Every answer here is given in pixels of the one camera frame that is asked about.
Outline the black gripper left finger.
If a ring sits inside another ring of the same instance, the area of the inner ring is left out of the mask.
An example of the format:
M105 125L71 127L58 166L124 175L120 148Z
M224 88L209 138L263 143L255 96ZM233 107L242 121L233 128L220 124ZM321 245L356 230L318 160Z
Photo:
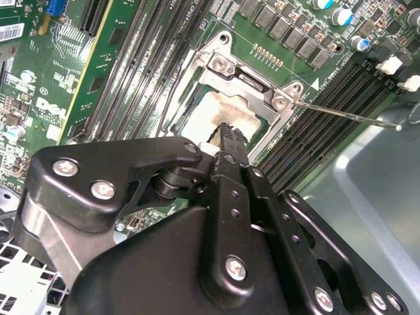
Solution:
M18 210L22 245L48 257L71 290L102 253L183 210L206 209L201 286L216 305L243 305L255 259L233 131L217 128L214 156L179 136L41 149Z

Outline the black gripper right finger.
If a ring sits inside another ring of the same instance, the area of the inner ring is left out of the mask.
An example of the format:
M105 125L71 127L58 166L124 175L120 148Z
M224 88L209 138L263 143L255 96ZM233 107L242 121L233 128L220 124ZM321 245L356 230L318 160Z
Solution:
M391 286L297 193L276 194L232 133L250 197L257 283L239 314L407 314Z

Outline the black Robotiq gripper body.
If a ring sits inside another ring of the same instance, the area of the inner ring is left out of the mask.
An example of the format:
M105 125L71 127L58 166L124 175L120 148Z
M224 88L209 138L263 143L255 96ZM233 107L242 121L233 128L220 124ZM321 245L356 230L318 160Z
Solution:
M266 236L251 230L252 296L216 305L200 283L206 209L183 210L93 259L78 275L63 314L314 314L277 273Z

